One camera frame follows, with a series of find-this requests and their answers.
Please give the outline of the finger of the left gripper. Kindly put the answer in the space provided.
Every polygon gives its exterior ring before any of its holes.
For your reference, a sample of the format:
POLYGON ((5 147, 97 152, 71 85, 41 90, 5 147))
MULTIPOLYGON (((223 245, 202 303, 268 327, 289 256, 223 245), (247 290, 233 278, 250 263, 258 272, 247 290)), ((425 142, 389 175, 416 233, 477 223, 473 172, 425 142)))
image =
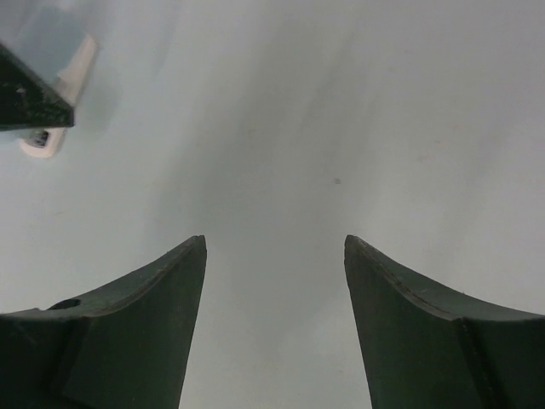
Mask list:
POLYGON ((1 44, 1 131, 71 128, 74 107, 1 44))

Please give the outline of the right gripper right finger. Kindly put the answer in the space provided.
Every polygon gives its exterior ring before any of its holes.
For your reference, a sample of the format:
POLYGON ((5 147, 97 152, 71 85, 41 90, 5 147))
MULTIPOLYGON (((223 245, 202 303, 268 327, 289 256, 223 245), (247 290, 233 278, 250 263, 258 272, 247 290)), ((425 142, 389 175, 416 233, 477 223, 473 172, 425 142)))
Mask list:
POLYGON ((344 244, 374 408, 541 408, 544 318, 468 296, 362 239, 344 244))

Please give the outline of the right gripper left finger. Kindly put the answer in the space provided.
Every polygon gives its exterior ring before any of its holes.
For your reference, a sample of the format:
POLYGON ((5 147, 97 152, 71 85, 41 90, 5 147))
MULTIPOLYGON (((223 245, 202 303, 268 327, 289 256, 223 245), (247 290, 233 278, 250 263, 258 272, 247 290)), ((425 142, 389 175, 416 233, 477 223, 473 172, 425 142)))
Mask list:
POLYGON ((178 407, 206 261, 194 236, 92 291, 3 314, 2 407, 178 407))

